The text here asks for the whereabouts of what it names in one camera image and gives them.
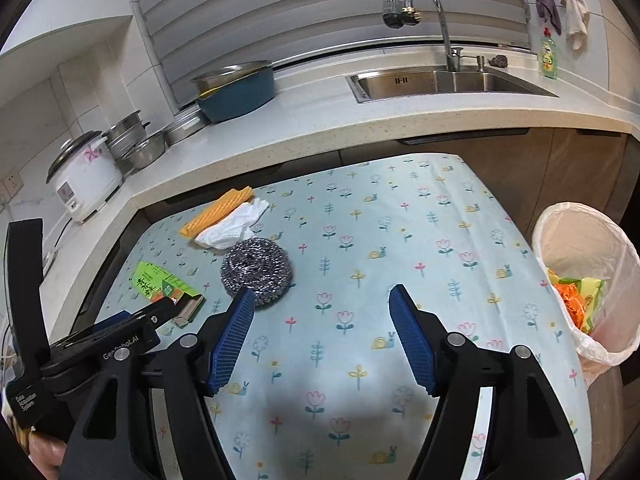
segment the white countertop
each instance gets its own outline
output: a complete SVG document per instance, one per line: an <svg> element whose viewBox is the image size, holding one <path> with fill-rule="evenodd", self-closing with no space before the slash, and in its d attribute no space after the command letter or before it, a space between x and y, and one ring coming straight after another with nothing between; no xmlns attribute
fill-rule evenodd
<svg viewBox="0 0 640 480"><path fill-rule="evenodd" d="M492 57L496 50L466 47ZM558 95L436 94L359 104L345 75L444 63L440 46L379 49L319 60L276 73L277 95L258 110L171 146L155 163L129 177L109 203L65 236L40 287L51 341L71 330L105 257L138 209L211 182L303 156L349 146L442 132L486 128L591 128L633 134L640 116L609 105L620 102L575 75L540 76L535 56L504 52L505 72Z"/></svg>

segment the rice cooker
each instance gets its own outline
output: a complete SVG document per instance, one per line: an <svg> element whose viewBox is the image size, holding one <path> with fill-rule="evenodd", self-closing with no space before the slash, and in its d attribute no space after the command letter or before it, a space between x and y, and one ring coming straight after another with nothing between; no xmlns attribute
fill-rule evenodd
<svg viewBox="0 0 640 480"><path fill-rule="evenodd" d="M69 139L60 148L47 175L57 196L77 222L100 210L122 184L116 166L100 132L87 132Z"/></svg>

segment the orange cloth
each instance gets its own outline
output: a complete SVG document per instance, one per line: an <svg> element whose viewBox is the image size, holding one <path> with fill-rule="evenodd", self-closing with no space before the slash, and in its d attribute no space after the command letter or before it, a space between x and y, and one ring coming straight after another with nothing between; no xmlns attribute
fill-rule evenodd
<svg viewBox="0 0 640 480"><path fill-rule="evenodd" d="M246 202L254 195L254 190L249 186L238 191L237 189L230 189L219 199L209 205L202 213L196 218L187 222L180 229L180 234L187 238L195 238L204 229L211 227L213 224L222 220L225 216L229 215L236 209L242 202Z"/></svg>
<svg viewBox="0 0 640 480"><path fill-rule="evenodd" d="M564 306L574 325L580 329L584 322L585 301L580 292L578 292L578 288L573 283L558 283L554 287L560 294L562 301L564 301Z"/></svg>

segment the chrome faucet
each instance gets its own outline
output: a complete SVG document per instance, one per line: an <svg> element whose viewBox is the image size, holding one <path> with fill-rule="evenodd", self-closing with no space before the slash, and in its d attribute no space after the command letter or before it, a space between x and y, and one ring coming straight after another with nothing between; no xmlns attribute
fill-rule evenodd
<svg viewBox="0 0 640 480"><path fill-rule="evenodd" d="M444 41L444 50L447 54L447 70L449 72L460 72L460 58L470 57L461 56L462 48L452 48L449 39L449 27L447 27L447 19L442 8L440 0L433 0L438 11L440 20L440 29L442 30L442 40ZM385 0L385 7L382 13L382 19L385 25L390 28L400 28L403 25L417 25L420 23L420 11L414 7L414 0ZM484 72L484 57L481 62L478 59L478 70Z"/></svg>

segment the gray roller blind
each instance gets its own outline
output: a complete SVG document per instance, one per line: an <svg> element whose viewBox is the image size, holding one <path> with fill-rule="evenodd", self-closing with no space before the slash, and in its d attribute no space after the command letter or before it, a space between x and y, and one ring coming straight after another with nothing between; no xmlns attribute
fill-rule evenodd
<svg viewBox="0 0 640 480"><path fill-rule="evenodd" d="M440 37L430 0L414 0L423 23L382 23L383 0L140 0L146 26L179 103L190 79L228 64L282 60L357 41ZM451 37L529 46L522 0L442 0Z"/></svg>

